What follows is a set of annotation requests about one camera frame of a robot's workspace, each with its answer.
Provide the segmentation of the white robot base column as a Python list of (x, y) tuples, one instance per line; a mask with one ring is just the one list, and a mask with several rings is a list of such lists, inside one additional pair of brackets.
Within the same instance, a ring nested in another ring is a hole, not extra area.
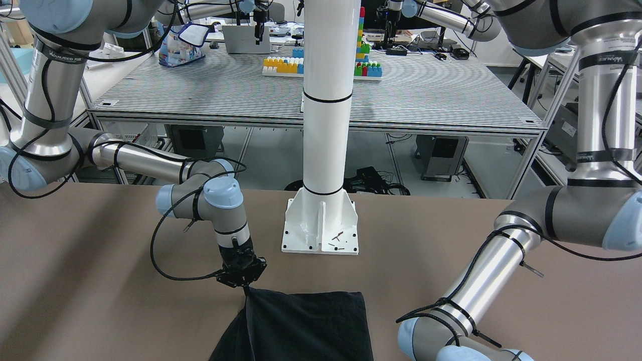
[(353, 81), (303, 78), (302, 187), (287, 203), (282, 252), (357, 255), (358, 215), (344, 190)]

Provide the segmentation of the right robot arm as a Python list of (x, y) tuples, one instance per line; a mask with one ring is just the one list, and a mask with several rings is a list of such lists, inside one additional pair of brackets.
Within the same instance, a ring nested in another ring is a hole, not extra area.
[(169, 27), (180, 15), (177, 1), (21, 1), (19, 10), (35, 33), (34, 62), (18, 126), (2, 145), (2, 178), (14, 194), (37, 192), (87, 166), (119, 169), (164, 179), (156, 197), (162, 219), (209, 221), (222, 269), (204, 275), (243, 288), (266, 269), (254, 252), (244, 198), (235, 178), (245, 165), (226, 157), (188, 158), (75, 127), (74, 100), (90, 52), (108, 32), (137, 34), (158, 10), (168, 10)]

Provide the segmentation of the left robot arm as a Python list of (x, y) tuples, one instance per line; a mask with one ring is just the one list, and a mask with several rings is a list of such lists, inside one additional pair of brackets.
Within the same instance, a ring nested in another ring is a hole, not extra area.
[(412, 360), (530, 360), (517, 349), (490, 348), (480, 318), (527, 252), (547, 240), (608, 250), (640, 249), (640, 175), (635, 171), (635, 86), (640, 1), (472, 1), (493, 12), (523, 54), (576, 44), (579, 117), (576, 170), (564, 187), (541, 188), (513, 201), (447, 293), (400, 324), (400, 350)]

